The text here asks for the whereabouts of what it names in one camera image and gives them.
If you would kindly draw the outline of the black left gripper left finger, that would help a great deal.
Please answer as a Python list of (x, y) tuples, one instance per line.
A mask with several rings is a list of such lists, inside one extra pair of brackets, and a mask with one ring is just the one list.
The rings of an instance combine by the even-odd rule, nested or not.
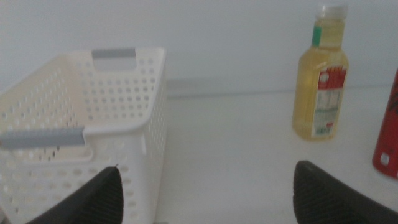
[(110, 166), (29, 223), (121, 224), (123, 215), (121, 174), (116, 166)]

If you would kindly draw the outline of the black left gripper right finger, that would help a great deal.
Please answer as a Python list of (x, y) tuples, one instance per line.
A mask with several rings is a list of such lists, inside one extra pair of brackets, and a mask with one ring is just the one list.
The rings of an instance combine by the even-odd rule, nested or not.
[(352, 189), (310, 161), (296, 164), (293, 192), (298, 223), (397, 224), (397, 212)]

